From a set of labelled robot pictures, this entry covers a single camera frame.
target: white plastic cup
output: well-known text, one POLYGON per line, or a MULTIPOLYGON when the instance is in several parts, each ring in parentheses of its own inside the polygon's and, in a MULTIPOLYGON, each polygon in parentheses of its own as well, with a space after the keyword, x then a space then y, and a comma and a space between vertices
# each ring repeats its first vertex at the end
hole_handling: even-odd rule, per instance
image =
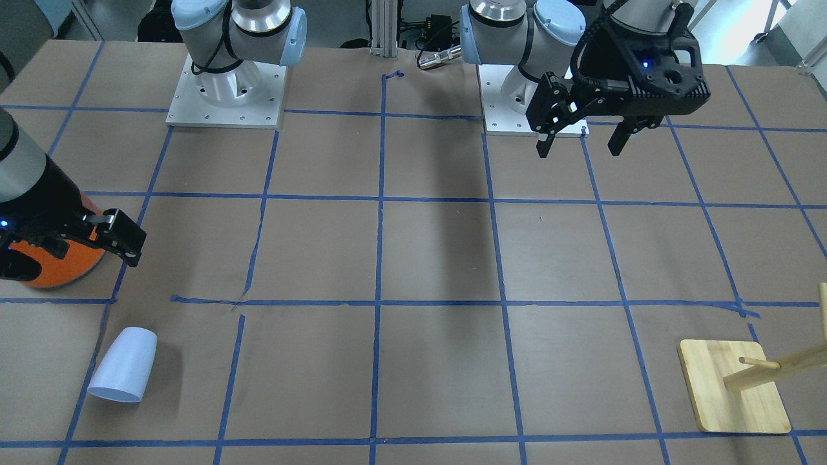
POLYGON ((150 330, 125 328, 103 356, 86 391, 106 400, 140 402, 157 344, 158 337, 150 330))

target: wooden base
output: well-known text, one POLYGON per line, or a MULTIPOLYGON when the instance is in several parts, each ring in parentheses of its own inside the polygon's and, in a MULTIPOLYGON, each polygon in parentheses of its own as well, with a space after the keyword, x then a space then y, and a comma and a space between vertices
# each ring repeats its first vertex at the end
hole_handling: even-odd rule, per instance
POLYGON ((685 339, 678 348, 698 428, 708 433, 790 432, 775 382, 743 391, 727 389, 724 376, 749 368, 738 357, 767 360, 758 343, 685 339))

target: blue grid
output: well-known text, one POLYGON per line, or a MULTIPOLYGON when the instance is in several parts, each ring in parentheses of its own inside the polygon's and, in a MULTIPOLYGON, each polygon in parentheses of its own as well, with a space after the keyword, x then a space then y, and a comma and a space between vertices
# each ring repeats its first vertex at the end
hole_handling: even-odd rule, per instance
MULTIPOLYGON (((165 113, 167 111, 166 108, 91 108, 91 107, 78 107, 77 103, 80 100, 80 97, 83 91, 86 88, 88 83, 89 77, 92 75, 94 71, 94 67, 98 62, 98 58, 103 51, 104 43, 98 48, 96 55, 94 56, 91 65, 88 68, 88 72, 84 77, 83 83, 81 84, 79 91, 77 92, 72 105, 69 107, 50 107, 50 106, 32 106, 32 105, 7 105, 6 108, 17 108, 17 109, 30 109, 30 110, 62 110, 67 111, 66 117, 58 131, 55 140, 50 147, 48 153, 54 151, 57 147, 60 137, 62 136, 69 120, 74 112, 86 112, 86 111, 95 111, 95 112, 139 112, 139 113, 165 113)), ((752 302, 752 301, 743 301, 739 296, 737 287, 734 282, 734 278, 732 277, 732 273, 729 269, 729 265, 726 259, 726 255, 724 253, 724 249, 720 244, 720 241, 717 237, 717 233, 715 231, 715 226, 712 223, 711 217, 708 213, 709 207, 716 207, 716 208, 739 208, 739 209, 797 209, 801 211, 808 227, 810 228, 811 232, 815 240, 818 242, 821 251, 827 256, 827 251, 825 250, 824 243, 821 241, 818 233, 816 232, 815 228, 812 225, 809 217, 807 216, 807 210, 823 210, 827 209, 827 205, 817 205, 817 204, 802 204, 801 201, 798 199, 795 190, 789 179, 786 177, 784 170, 780 162, 778 161, 769 141, 766 138, 765 132, 827 132, 827 129, 800 129, 800 128, 786 128, 786 127, 761 127, 756 119, 755 115, 753 114, 752 109, 749 107, 747 99, 743 95, 738 83, 733 76, 732 72, 727 68, 729 73, 729 77, 732 79, 732 82, 735 85, 735 88, 739 92, 739 96, 743 100, 744 106, 747 108, 751 118, 753 119, 755 126, 754 127, 721 127, 721 126, 703 126, 703 125, 690 125, 690 124, 674 124, 672 121, 667 118, 666 123, 663 125, 664 127, 669 127, 672 131, 672 135, 675 139, 676 146, 681 153, 681 158, 684 162, 686 167, 687 173, 690 176, 693 188, 696 191, 698 202, 642 202, 642 201, 618 201, 618 200, 602 200, 600 198, 600 193, 598 190, 596 178, 594 175, 594 171, 591 165, 590 157, 588 150, 586 148, 585 139, 581 137, 581 146, 583 150, 584 157, 586 159, 586 165, 590 175, 590 181, 592 183, 592 188, 595 194, 594 200, 589 199, 497 199, 495 197, 495 193, 493 190, 492 185, 492 177, 491 177, 491 169, 490 169, 490 161, 488 156, 488 148, 487 148, 487 140, 485 135, 482 136, 483 138, 483 152, 485 158, 485 174, 486 174, 486 181, 488 184, 488 198, 470 198, 470 199, 454 199, 454 198, 414 198, 414 197, 385 197, 384 196, 384 183, 385 183, 385 123, 388 117, 411 117, 411 118, 426 118, 426 119, 470 119, 470 120, 479 120, 481 117, 474 116, 474 115, 446 115, 446 116, 435 116, 435 115, 417 115, 417 114, 407 114, 407 113, 387 113, 386 112, 386 80, 391 79, 394 77, 402 77, 404 76, 401 71, 397 71, 396 73, 390 75, 383 75, 381 80, 382 85, 382 94, 381 94, 381 112, 380 113, 370 113, 370 112, 337 112, 337 111, 316 111, 316 110, 298 110, 298 109, 287 109, 285 110, 287 113, 312 113, 312 114, 321 114, 321 115, 351 115, 351 116, 364 116, 364 117, 379 117, 381 120, 381 130, 380 130, 380 174, 379 174, 379 195, 376 197, 372 196, 334 196, 334 195, 287 195, 287 194, 268 194, 269 183, 270 183, 270 175, 273 170, 274 161, 275 161, 275 153, 276 147, 278 145, 278 137, 279 133, 275 132, 274 140, 273 140, 273 147, 270 153, 270 162, 267 170, 267 177, 265 180, 265 187, 261 195, 258 194, 234 194, 234 193, 206 193, 206 194, 198 194, 198 193, 175 193, 175 192, 155 192, 154 186, 155 181, 157 180, 158 174, 160 172, 160 168, 163 164, 163 160, 165 157, 166 150, 170 143, 170 138, 172 136, 173 128, 170 128, 167 132, 164 144, 161 148, 158 161, 155 165, 155 170, 153 172, 151 182, 147 188, 146 192, 112 192, 112 191, 89 191, 88 194, 91 195, 122 195, 122 196, 136 196, 136 197, 143 197, 143 204, 141 206, 141 212, 138 216, 137 223, 140 225, 143 221, 143 218, 146 214, 147 206, 150 200, 154 197, 195 197, 195 198, 240 198, 240 199, 259 199, 261 201, 261 218, 260 224, 258 227, 258 231, 256 234, 256 244, 253 247, 253 252, 251 254, 250 265, 248 269, 246 284, 244 288, 244 292, 241 294, 241 297, 238 300, 205 300, 205 299, 197 299, 197 298, 187 298, 182 296, 172 296, 171 300, 174 302, 185 303, 185 304, 226 304, 226 305, 234 305, 234 306, 245 306, 245 305, 255 305, 255 306, 284 306, 284 305, 336 305, 336 304, 352 304, 352 305, 365 305, 365 306, 374 306, 375 308, 375 331, 374 331, 374 349, 373 349, 373 370, 372 370, 372 382, 371 382, 371 415, 370 415, 370 437, 369 438, 356 438, 356 439, 347 439, 347 438, 330 438, 330 439, 225 439, 224 434, 226 432, 227 427, 227 420, 230 413, 230 405, 232 403, 232 393, 233 387, 235 383, 235 375, 237 372, 237 363, 239 354, 241 351, 241 341, 243 338, 244 332, 244 323, 245 323, 245 316, 240 315, 238 328, 237 328, 237 337, 236 343, 234 346, 233 354, 232 354, 232 364, 230 374, 227 380, 227 392, 225 395, 224 406, 222 409, 222 418, 221 424, 218 428, 218 436, 216 439, 204 439, 204 440, 181 440, 181 441, 164 441, 160 439, 156 440, 116 440, 116 441, 102 441, 102 440, 74 440, 74 430, 77 427, 77 423, 80 417, 80 412, 83 409, 84 399, 86 397, 86 386, 89 383, 89 380, 92 376, 94 366, 96 364, 96 360, 98 358, 99 350, 101 347, 101 343, 103 341, 103 335, 106 328, 106 322, 108 318, 108 312, 110 306, 116 301, 117 293, 120 290, 122 280, 124 278, 126 272, 126 266, 123 265, 121 270, 118 274, 116 284, 114 289, 112 290, 112 295, 109 299, 41 299, 41 298, 0 298, 0 303, 18 303, 18 304, 42 304, 42 303, 52 303, 52 304, 100 304, 103 306, 103 311, 100 319, 100 329, 98 333, 98 341, 95 345, 95 349, 93 350, 92 356, 90 358, 87 373, 84 378, 84 383, 81 387, 81 391, 78 396, 78 400, 74 409, 74 413, 72 416, 72 420, 69 424, 69 428, 67 430, 65 439, 63 441, 0 441, 0 448, 60 448, 60 458, 58 460, 58 465, 62 465, 65 462, 66 455, 71 448, 113 448, 113 447, 213 447, 215 448, 215 455, 214 455, 214 463, 218 464, 221 462, 221 455, 222 455, 222 448, 230 447, 230 446, 324 446, 324 445, 359 445, 359 446, 368 446, 370 448, 370 455, 369 455, 369 464, 375 465, 375 457, 376 457, 376 446, 380 444, 431 444, 431 443, 517 443, 519 445, 520 451, 520 460, 523 465, 528 464, 528 460, 526 457, 525 451, 525 444, 526 443, 553 443, 553 442, 588 442, 588 441, 619 441, 619 440, 657 440, 661 446, 663 461, 665 464, 670 463, 669 454, 667 450, 666 440, 668 439, 702 439, 702 438, 722 438, 722 437, 753 437, 753 436, 762 436, 761 434, 709 434, 709 433, 701 433, 701 432, 665 432, 662 430, 662 426, 660 424, 660 419, 657 413, 657 406, 654 400, 652 388, 650 386, 650 382, 648 379, 648 373, 646 370, 645 359, 643 356, 643 350, 641 349, 640 342, 637 335, 637 330, 635 328, 633 316, 631 313, 631 307, 633 306, 645 306, 645 305, 690 305, 690 306, 709 306, 715 307, 720 309, 726 309, 728 311, 734 311, 741 314, 743 317, 754 317, 760 318, 760 315, 756 312, 746 310, 744 308, 745 305, 750 306, 767 306, 767 307, 801 307, 801 308, 812 308, 817 307, 818 304, 816 302, 752 302), (702 195, 700 193, 700 189, 695 181, 694 175, 692 174, 691 167, 689 165, 688 160, 686 159, 686 155, 683 151, 681 146, 680 139, 675 131, 675 128, 681 127, 688 127, 688 128, 702 128, 702 129, 726 129, 726 130, 740 130, 740 131, 758 131, 764 143, 769 151, 773 161, 776 164, 779 172, 781 173, 783 179, 785 180, 787 188, 790 190, 792 197, 795 201, 795 204, 708 204, 704 202, 702 195), (250 289, 253 273, 255 271, 255 264, 256 264, 256 252, 258 243, 261 239, 261 229, 263 225, 263 220, 265 217, 265 209, 266 203, 268 199, 323 199, 323 200, 364 200, 364 201, 375 201, 378 203, 378 227, 377 227, 377 249, 376 249, 376 289, 375 289, 375 299, 374 300, 364 300, 364 301, 337 301, 337 300, 243 300, 244 294, 250 289), (400 202, 477 202, 477 203, 488 203, 490 205, 490 215, 491 215, 491 222, 494 234, 494 244, 495 244, 495 256, 497 262, 497 273, 498 273, 498 280, 500 285, 500 300, 433 300, 433 301, 426 301, 426 300, 415 300, 415 301, 407 301, 407 300, 383 300, 381 298, 381 257, 382 257, 382 219, 383 219, 383 207, 385 201, 400 201, 400 202), (615 276, 618 282, 618 289, 621 296, 621 300, 607 300, 607 301, 578 301, 578 302, 570 302, 570 301, 518 301, 518 300, 508 300, 505 294, 505 287, 504 287, 504 276, 503 276, 503 267, 502 267, 502 259, 500 255, 500 240, 499 240, 499 232, 497 228, 496 222, 496 205, 497 204, 513 204, 513 203, 520 203, 520 204, 592 204, 598 208, 600 213, 600 220, 604 229, 606 243, 609 248, 609 254, 612 259, 612 264, 614 267, 615 276), (636 205, 636 206, 671 206, 671 207, 700 207, 707 220, 707 223, 710 228, 710 233, 712 234, 713 239, 715 240, 715 244, 718 248, 720 257, 724 263, 724 267, 727 271, 727 275, 729 278, 730 285, 733 290, 734 300, 733 301, 685 301, 685 300, 628 300, 626 298, 625 289, 623 285, 623 280, 621 276, 621 271, 619 268, 619 264, 617 262, 617 257, 614 252, 614 244, 612 242, 611 232, 609 230, 609 224, 605 217, 604 206, 605 205, 636 205), (377 412, 378 412, 378 389, 379 389, 379 355, 380 355, 380 311, 383 305, 386 306, 395 306, 395 305, 492 305, 492 306, 500 306, 502 309, 503 314, 503 323, 504 323, 504 335, 506 341, 506 350, 507 350, 507 358, 509 364, 509 376, 510 382, 512 387, 512 396, 514 401, 514 418, 516 421, 517 427, 517 435, 509 435, 509 436, 456 436, 456 437, 406 437, 406 438, 379 438, 377 434, 377 412), (611 306, 611 307, 623 307, 624 312, 626 313, 627 322, 629 324, 629 330, 633 339, 633 344, 635 346, 635 350, 638 357, 638 364, 640 366, 641 375, 643 378, 644 387, 647 392, 648 401, 650 404, 650 408, 653 415, 653 421, 656 427, 656 433, 631 433, 631 434, 555 434, 555 435, 526 435, 523 431, 522 425, 522 415, 520 412, 520 405, 519 405, 519 392, 517 387, 517 373, 514 369, 514 355, 513 349, 511 345, 511 334, 509 328, 509 313, 508 307, 509 306, 525 306, 525 305, 538 305, 538 306, 611 306)), ((592 124, 614 124, 613 122, 590 122, 592 124)), ((758 336, 755 332, 754 326, 752 323, 748 323, 748 328, 750 333, 753 335, 754 340, 758 340, 758 336)), ((809 429, 809 430, 799 430, 793 429, 787 436, 789 436, 795 446, 796 451, 799 454, 802 464, 806 464, 806 457, 804 452, 801 448, 801 443, 798 440, 799 437, 802 436, 827 436, 827 430, 824 429, 809 429)))

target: wooden stand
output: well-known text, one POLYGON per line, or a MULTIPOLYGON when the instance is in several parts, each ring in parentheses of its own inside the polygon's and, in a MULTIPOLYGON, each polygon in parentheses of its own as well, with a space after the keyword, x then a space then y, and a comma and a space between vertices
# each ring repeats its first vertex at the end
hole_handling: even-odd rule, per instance
MULTIPOLYGON (((819 285, 819 300, 827 339, 827 283, 819 285)), ((698 427, 710 433, 789 433, 775 380, 827 365, 827 342, 776 361, 744 341, 685 339, 678 352, 698 427)))

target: white mounting plate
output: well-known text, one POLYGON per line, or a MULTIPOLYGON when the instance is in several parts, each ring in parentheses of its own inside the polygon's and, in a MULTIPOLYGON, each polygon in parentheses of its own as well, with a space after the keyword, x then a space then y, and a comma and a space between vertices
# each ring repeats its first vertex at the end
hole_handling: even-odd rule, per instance
MULTIPOLYGON (((528 125, 525 115, 517 113, 505 103, 500 88, 509 74, 512 65, 479 65, 480 96, 482 97, 482 111, 485 114, 485 132, 504 136, 537 136, 528 125)), ((589 126, 585 119, 566 126, 557 133, 557 137, 580 137, 582 128, 586 134, 589 126)))
POLYGON ((284 101, 285 66, 256 62, 264 88, 259 100, 240 107, 212 105, 200 95, 195 76, 190 72, 192 59, 187 55, 175 96, 166 115, 168 126, 186 127, 252 127, 276 129, 284 101))

